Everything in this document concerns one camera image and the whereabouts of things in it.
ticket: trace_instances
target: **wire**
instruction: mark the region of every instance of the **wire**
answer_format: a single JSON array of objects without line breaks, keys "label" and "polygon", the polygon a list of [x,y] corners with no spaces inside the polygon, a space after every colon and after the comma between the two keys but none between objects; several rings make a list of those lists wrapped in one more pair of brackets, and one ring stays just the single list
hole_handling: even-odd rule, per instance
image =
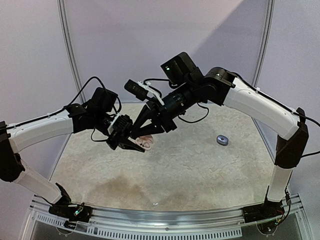
[{"label": "wire", "polygon": [[120,113],[121,112],[121,109],[122,109],[122,104],[121,104],[121,101],[120,101],[120,98],[118,96],[116,96],[116,99],[118,100],[118,103],[119,103],[119,108],[117,111],[115,111],[116,113]]},{"label": "wire", "polygon": [[147,78],[143,80],[143,84],[147,84],[147,82],[151,81],[158,81],[158,82],[169,82],[169,79],[164,79],[164,78]]},{"label": "wire", "polygon": [[282,211],[280,211],[280,210],[277,210],[277,212],[281,213],[281,214],[282,214],[282,216],[284,215],[284,213],[283,213]]},{"label": "wire", "polygon": [[173,85],[170,81],[169,81],[169,87],[172,89],[177,89],[178,87],[180,87],[179,85]]},{"label": "wire", "polygon": [[282,215],[282,217],[279,219],[279,221],[276,223],[277,226],[279,226],[280,224],[282,224],[286,219],[287,217],[289,216],[290,214],[290,210],[291,210],[291,204],[289,205],[289,208],[288,208],[288,212],[287,214],[284,216]]},{"label": "wire", "polygon": [[181,120],[181,121],[184,121],[185,123],[188,123],[188,124],[195,124],[195,123],[198,123],[198,122],[200,122],[200,121],[202,121],[203,119],[205,119],[207,116],[208,116],[208,114],[209,114],[209,108],[208,107],[206,107],[206,106],[201,106],[198,102],[196,103],[200,108],[202,108],[202,109],[206,109],[206,115],[204,116],[204,117],[202,117],[202,118],[200,118],[200,119],[198,119],[198,120],[196,120],[196,121],[188,121],[188,120],[185,120],[185,119],[183,119],[182,117],[180,117],[180,116],[178,116],[178,118]]},{"label": "wire", "polygon": [[[257,89],[254,88],[253,86],[251,86],[248,82],[246,82],[242,76],[240,76],[238,73],[236,72],[233,72],[233,74],[237,75],[245,85],[247,85],[249,88],[251,88],[252,90],[256,91]],[[277,100],[275,100],[274,98],[264,94],[263,92],[259,91],[259,94],[263,97],[265,97],[266,99],[269,99],[270,101],[274,102],[275,104],[279,105],[280,107],[284,108],[285,110],[289,111],[290,113],[296,115],[296,116],[299,116],[300,118],[304,118],[306,120],[309,120],[313,123],[315,123],[316,125],[318,125],[320,127],[320,123],[317,122],[316,120],[314,120],[313,118],[311,117],[308,117],[308,116],[304,116],[298,112],[295,112],[295,111],[292,111],[292,109],[288,108],[287,106],[283,105],[281,102],[278,102]],[[307,153],[305,155],[302,155],[301,158],[305,158],[305,157],[309,157],[309,156],[313,156],[313,155],[317,155],[317,154],[320,154],[320,151],[315,151],[315,152],[311,152],[311,153]]]},{"label": "wire", "polygon": [[45,200],[48,204],[50,204],[51,206],[54,206],[54,207],[67,207],[67,206],[69,206],[69,205],[77,205],[76,203],[70,203],[70,204],[68,204],[68,205],[60,205],[60,204],[55,204],[55,203],[51,203],[51,202],[49,202],[47,199],[45,199],[43,196],[39,196],[39,195],[36,195],[37,197],[40,197],[40,198],[42,198],[43,200]]},{"label": "wire", "polygon": [[[31,119],[31,120],[28,120],[28,121],[20,122],[20,123],[18,123],[18,124],[16,124],[16,125],[13,125],[13,126],[7,126],[6,128],[1,128],[0,130],[3,130],[3,129],[6,129],[6,130],[13,129],[13,128],[20,127],[20,126],[25,125],[25,124],[30,124],[30,123],[33,123],[33,122],[35,122],[35,121],[39,121],[39,120],[42,120],[42,119],[46,119],[46,118],[48,118],[48,117],[52,117],[52,116],[54,116],[54,115],[57,115],[57,114],[63,112],[63,111],[66,110],[68,107],[70,107],[71,104],[74,103],[74,101],[79,97],[79,95],[81,94],[81,92],[85,89],[85,87],[88,85],[88,83],[89,83],[92,79],[96,79],[96,80],[99,81],[100,85],[102,86],[103,90],[105,91],[106,95],[108,96],[108,98],[109,98],[109,100],[110,100],[110,102],[111,102],[111,97],[110,97],[110,95],[109,95],[109,93],[108,93],[105,85],[103,84],[103,82],[102,82],[102,81],[100,80],[100,78],[98,78],[97,76],[92,76],[92,77],[90,77],[90,78],[85,82],[85,84],[83,85],[83,87],[82,87],[82,88],[80,89],[80,91],[76,94],[76,96],[72,99],[72,101],[71,101],[68,105],[64,106],[62,109],[60,109],[60,110],[58,110],[58,111],[55,111],[55,112],[53,112],[53,113],[50,113],[49,115],[40,116],[40,117]],[[119,102],[119,109],[116,110],[115,105],[112,106],[112,108],[114,109],[114,111],[115,111],[116,113],[120,112],[120,111],[121,111],[121,108],[122,108],[120,99],[119,99],[118,97],[117,97],[117,99],[118,99],[118,102]]]},{"label": "wire", "polygon": [[[147,78],[147,79],[143,80],[143,84],[146,85],[147,82],[151,82],[151,81],[169,82],[168,79],[163,79],[163,78]],[[160,90],[156,89],[153,86],[149,86],[149,88],[151,88],[152,90],[156,91],[160,95],[160,98],[162,98],[162,92]]]},{"label": "wire", "polygon": [[106,142],[106,141],[108,140],[108,139],[94,140],[94,139],[93,139],[93,135],[94,135],[95,131],[96,131],[96,129],[94,128],[93,131],[92,131],[92,133],[91,133],[91,137],[90,137],[93,142],[95,142],[95,143],[103,143],[103,142]]},{"label": "wire", "polygon": [[[304,116],[304,115],[302,115],[302,114],[300,114],[300,113],[297,113],[297,112],[294,112],[293,114],[294,114],[294,115],[297,115],[297,116],[299,116],[299,117],[305,118],[305,119],[309,120],[310,122],[315,123],[316,125],[318,125],[318,126],[320,127],[320,123],[317,122],[316,120],[312,119],[311,117]],[[305,158],[305,157],[309,157],[309,156],[313,156],[313,155],[317,155],[317,154],[320,154],[320,151],[315,151],[315,152],[307,153],[307,154],[305,154],[305,155],[302,155],[301,158]]]}]

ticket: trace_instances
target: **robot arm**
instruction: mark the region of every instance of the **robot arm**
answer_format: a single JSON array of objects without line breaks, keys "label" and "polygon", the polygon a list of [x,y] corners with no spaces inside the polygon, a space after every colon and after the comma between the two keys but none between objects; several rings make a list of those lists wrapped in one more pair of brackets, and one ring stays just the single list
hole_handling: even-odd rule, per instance
[{"label": "robot arm", "polygon": [[[300,108],[294,111],[284,106],[247,84],[237,74],[221,67],[214,67],[203,75],[185,52],[167,61],[161,68],[175,90],[162,98],[162,102],[158,101],[158,96],[146,102],[133,125],[131,137],[176,129],[173,119],[198,102],[211,101],[239,110],[278,133],[274,169],[265,201],[262,205],[243,208],[245,221],[276,217],[279,215],[277,210],[284,212],[282,199],[285,190],[309,138],[304,111]],[[148,88],[141,87],[141,84],[129,80],[125,89],[143,100]],[[151,120],[151,123],[142,126],[146,120]]]},{"label": "robot arm", "polygon": [[144,152],[144,149],[128,140],[133,121],[127,115],[111,112],[117,94],[98,87],[92,99],[83,105],[69,104],[56,113],[47,114],[18,124],[0,122],[0,179],[19,184],[52,204],[49,212],[71,221],[87,222],[91,215],[88,206],[71,204],[67,192],[59,184],[53,184],[31,169],[21,158],[23,149],[60,135],[97,129],[108,136],[106,143],[115,150]]}]

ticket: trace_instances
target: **white table surface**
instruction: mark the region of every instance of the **white table surface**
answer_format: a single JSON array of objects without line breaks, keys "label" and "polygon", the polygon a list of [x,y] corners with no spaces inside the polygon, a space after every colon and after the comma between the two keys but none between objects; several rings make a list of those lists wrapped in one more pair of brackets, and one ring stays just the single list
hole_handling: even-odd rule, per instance
[{"label": "white table surface", "polygon": [[[207,106],[206,119],[175,120],[178,128],[154,135],[145,153],[92,142],[92,130],[73,134],[51,181],[74,202],[111,208],[189,211],[262,202],[273,163],[252,119],[225,106]],[[124,104],[121,113],[135,119],[142,107]],[[193,106],[183,117],[194,121],[205,113]],[[229,145],[219,145],[218,135],[227,136]],[[104,136],[96,131],[94,138]]]}]

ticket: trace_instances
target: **white wall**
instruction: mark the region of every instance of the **white wall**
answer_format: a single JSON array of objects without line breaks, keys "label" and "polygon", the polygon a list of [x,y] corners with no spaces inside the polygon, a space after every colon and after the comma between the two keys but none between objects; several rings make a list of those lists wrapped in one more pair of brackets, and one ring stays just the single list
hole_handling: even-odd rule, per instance
[{"label": "white wall", "polygon": [[[128,79],[165,78],[160,65],[185,51],[206,74],[220,66],[252,81],[267,0],[68,0],[71,41],[84,83],[92,75],[124,102]],[[168,84],[155,83],[164,94]],[[90,98],[95,85],[85,90]]]},{"label": "white wall", "polygon": [[[18,123],[67,104],[76,88],[57,1],[1,0],[0,23],[0,121]],[[48,177],[65,140],[39,143],[21,157]],[[33,194],[3,181],[0,193],[0,239],[17,240]]]},{"label": "white wall", "polygon": [[[275,1],[270,37],[258,87],[284,104],[305,110],[320,121],[320,2]],[[305,153],[320,150],[320,128],[307,121],[309,142]],[[276,134],[263,127],[269,143]],[[315,240],[320,239],[320,155],[303,158],[290,181],[299,193]]]}]

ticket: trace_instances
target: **vent grill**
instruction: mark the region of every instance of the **vent grill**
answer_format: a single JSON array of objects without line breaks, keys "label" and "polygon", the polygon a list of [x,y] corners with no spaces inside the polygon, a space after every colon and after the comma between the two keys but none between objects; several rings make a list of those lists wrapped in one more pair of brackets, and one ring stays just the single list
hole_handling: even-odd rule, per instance
[{"label": "vent grill", "polygon": [[[51,226],[64,228],[64,220],[43,213],[37,214],[37,221]],[[242,237],[240,227],[226,230],[207,231],[206,233],[137,233],[110,230],[100,226],[90,225],[86,232],[74,230],[74,232],[91,235],[110,240],[225,240]]]}]

